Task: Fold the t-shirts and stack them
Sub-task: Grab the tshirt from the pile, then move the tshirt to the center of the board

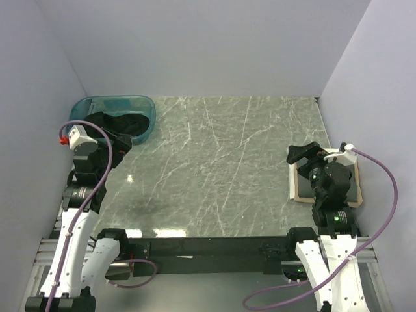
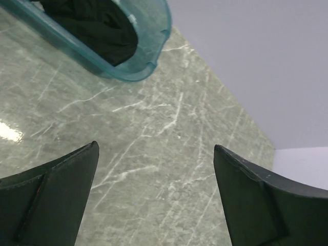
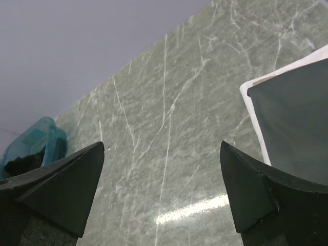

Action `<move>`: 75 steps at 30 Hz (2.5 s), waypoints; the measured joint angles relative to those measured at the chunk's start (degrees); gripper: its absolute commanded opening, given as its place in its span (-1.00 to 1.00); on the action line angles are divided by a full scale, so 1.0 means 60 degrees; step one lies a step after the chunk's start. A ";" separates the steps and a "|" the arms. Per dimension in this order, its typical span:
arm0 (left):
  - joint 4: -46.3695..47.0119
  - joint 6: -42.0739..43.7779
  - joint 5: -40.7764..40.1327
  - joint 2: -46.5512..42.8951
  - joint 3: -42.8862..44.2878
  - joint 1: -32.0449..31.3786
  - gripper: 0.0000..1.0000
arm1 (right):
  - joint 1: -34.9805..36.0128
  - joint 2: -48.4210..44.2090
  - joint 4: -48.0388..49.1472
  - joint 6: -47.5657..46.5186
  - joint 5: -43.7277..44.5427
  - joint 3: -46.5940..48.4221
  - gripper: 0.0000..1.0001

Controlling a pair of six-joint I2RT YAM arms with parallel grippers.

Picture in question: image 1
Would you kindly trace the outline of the black t shirt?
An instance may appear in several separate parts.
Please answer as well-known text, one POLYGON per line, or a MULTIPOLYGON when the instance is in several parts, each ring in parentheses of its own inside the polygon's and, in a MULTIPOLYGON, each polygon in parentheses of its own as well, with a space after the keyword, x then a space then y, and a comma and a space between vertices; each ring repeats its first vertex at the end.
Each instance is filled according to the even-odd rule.
POLYGON ((137 137, 145 133, 150 126, 150 119, 141 114, 124 114, 111 116, 104 112, 88 115, 84 121, 93 123, 112 133, 137 137))

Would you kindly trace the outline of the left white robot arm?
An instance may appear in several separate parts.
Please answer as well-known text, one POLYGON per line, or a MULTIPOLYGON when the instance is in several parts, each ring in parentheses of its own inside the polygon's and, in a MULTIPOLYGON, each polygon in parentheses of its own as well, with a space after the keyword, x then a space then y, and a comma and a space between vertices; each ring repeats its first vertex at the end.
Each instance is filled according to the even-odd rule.
POLYGON ((123 229, 101 232, 92 254, 86 255, 107 192, 107 176, 132 148, 129 135, 107 136, 96 140, 71 131, 62 138, 73 150, 73 169, 62 196, 60 233, 47 278, 39 294, 27 299, 25 311, 94 311, 94 291, 111 263, 129 255, 123 229))

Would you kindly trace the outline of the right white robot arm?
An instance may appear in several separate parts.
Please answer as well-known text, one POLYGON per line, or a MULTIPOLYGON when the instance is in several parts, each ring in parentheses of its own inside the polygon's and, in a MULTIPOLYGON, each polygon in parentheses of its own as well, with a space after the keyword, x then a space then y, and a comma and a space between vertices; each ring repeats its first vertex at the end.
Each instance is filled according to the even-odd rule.
POLYGON ((299 259, 314 291, 318 311, 368 311, 359 264, 353 254, 359 229, 347 201, 350 167, 357 157, 352 145, 329 153, 317 142, 291 145, 287 163, 307 179, 313 195, 312 215, 318 231, 292 228, 286 254, 299 259))

